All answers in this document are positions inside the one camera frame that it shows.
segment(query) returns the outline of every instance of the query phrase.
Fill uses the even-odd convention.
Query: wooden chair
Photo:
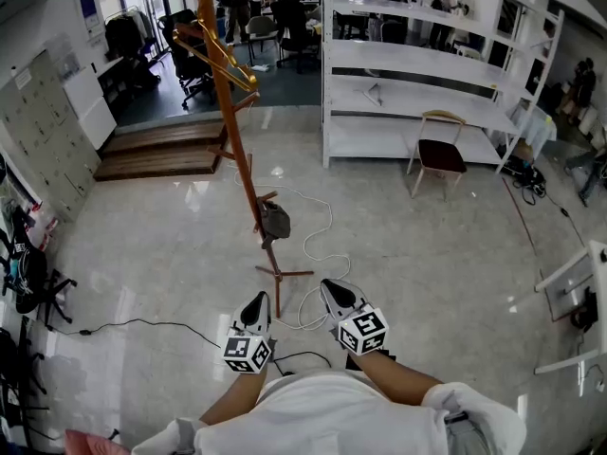
[[[462,178],[462,174],[466,171],[466,164],[464,163],[464,159],[462,158],[459,151],[457,150],[457,147],[455,146],[455,144],[457,143],[457,139],[459,138],[459,135],[462,132],[462,128],[466,124],[466,121],[454,115],[453,113],[450,113],[449,111],[443,110],[427,111],[422,116],[423,119],[421,121],[419,136],[417,137],[415,149],[413,150],[411,154],[411,159],[409,160],[409,167],[407,167],[407,174],[409,174],[411,172],[411,167],[414,163],[415,153],[417,153],[419,155],[419,161],[421,163],[421,170],[419,171],[419,176],[417,177],[417,181],[415,182],[414,189],[411,192],[412,199],[417,193],[417,189],[419,188],[419,184],[421,183],[421,179],[424,176],[425,171],[433,171],[444,174],[452,173],[454,175],[457,175],[451,192],[455,190],[460,178]],[[459,123],[459,128],[457,129],[457,134],[455,135],[455,140],[453,141],[453,143],[422,139],[424,127],[426,126],[426,121],[428,120],[428,118],[441,118],[441,120]]]

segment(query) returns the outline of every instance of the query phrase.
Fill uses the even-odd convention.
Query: wooden platform
[[[101,151],[96,180],[214,173],[228,134],[223,121],[203,121],[113,137]]]

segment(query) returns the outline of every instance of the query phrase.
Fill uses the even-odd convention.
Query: tiled floor
[[[318,107],[254,108],[243,122],[258,183],[287,185],[331,203],[333,227],[310,241],[309,250],[350,255],[346,280],[384,311],[392,329],[388,347],[398,361],[469,383],[518,410],[528,428],[525,454],[575,453],[605,431],[607,393],[594,389],[598,370],[581,383],[575,367],[533,374],[578,342],[568,320],[551,322],[544,295],[533,292],[540,270],[548,274],[580,248],[558,208],[547,199],[530,207],[510,186],[536,257],[505,183],[490,168],[470,167],[448,203],[442,182],[431,177],[412,200],[413,178],[400,161],[334,160],[323,169]],[[548,192],[584,240],[607,241],[607,194],[601,188],[590,209],[581,205],[559,161],[571,152],[541,158]],[[233,176],[224,161],[211,176],[98,184],[59,258],[60,268],[80,282],[67,301],[74,323],[55,325],[74,331],[141,317],[185,322],[220,340],[232,309],[272,287],[253,269],[265,255]],[[341,274],[345,261],[314,264],[302,252],[304,238],[327,224],[326,207],[287,191],[279,201],[292,222],[291,238],[276,245],[280,265],[316,271],[283,283],[283,320],[294,323],[304,292]],[[312,296],[303,320],[321,313]],[[200,415],[234,378],[217,349],[178,327],[131,324],[92,337],[38,334],[51,412],[35,423],[50,434],[76,428],[108,436],[117,428],[121,442],[133,446],[176,415]],[[344,364],[344,351],[323,329],[273,324],[272,334],[278,355],[313,350]],[[283,364],[294,371],[322,367],[311,356]],[[607,370],[604,359],[600,365]],[[268,378],[277,375],[270,367]]]
[[[278,49],[274,42],[264,45],[263,53],[260,51],[259,43],[254,44],[254,64],[267,64],[268,72],[254,71],[259,81],[261,98],[259,106],[302,106],[321,104],[321,70],[319,66],[312,64],[303,65],[302,74],[297,74],[295,63],[285,63],[278,69]],[[237,45],[234,48],[234,56],[239,63],[248,63],[248,49],[245,45]],[[181,107],[185,94],[179,86],[179,80],[175,76],[175,66],[171,55],[166,55],[162,64],[155,64],[152,72],[161,77],[160,84],[152,91],[148,91],[134,100],[118,118],[119,129],[128,131],[133,125],[147,122],[156,122],[166,118],[190,117],[200,113],[215,111],[219,105],[210,105],[209,97],[203,93],[188,100],[188,109]],[[247,94],[236,88],[232,93],[234,101],[241,100]]]

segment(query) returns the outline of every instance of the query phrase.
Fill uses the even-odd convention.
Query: desk
[[[124,58],[123,57],[118,57],[114,61],[110,61],[109,63],[105,63],[104,65],[101,65],[101,66],[97,67],[95,69],[95,75],[97,77],[103,76],[103,74],[105,74],[112,67],[114,67],[116,64],[118,64],[120,61],[122,61],[122,59],[124,59]]]
[[[607,245],[597,241],[590,241],[587,247],[579,251],[567,263],[552,273],[552,275],[535,286],[536,292],[544,290],[558,279],[566,278],[567,273],[577,264],[582,261],[589,261],[590,277],[583,283],[588,283],[591,289],[594,288],[594,291],[597,292],[598,307],[598,320],[586,334],[588,335],[590,332],[595,331],[593,333],[596,335],[597,345],[585,353],[574,355],[573,357],[553,364],[538,367],[534,370],[535,374],[550,373],[551,371],[556,371],[567,366],[575,366],[581,361],[593,359],[607,353],[607,263],[604,263],[600,258],[600,254],[603,250],[607,251]]]

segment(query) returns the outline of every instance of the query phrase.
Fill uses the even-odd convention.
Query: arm
[[[442,384],[413,369],[406,368],[390,357],[373,351],[352,359],[388,399],[401,405],[419,406],[430,388]]]
[[[240,374],[226,393],[200,417],[200,421],[209,426],[217,425],[247,414],[255,408],[266,374],[267,366],[259,374]]]

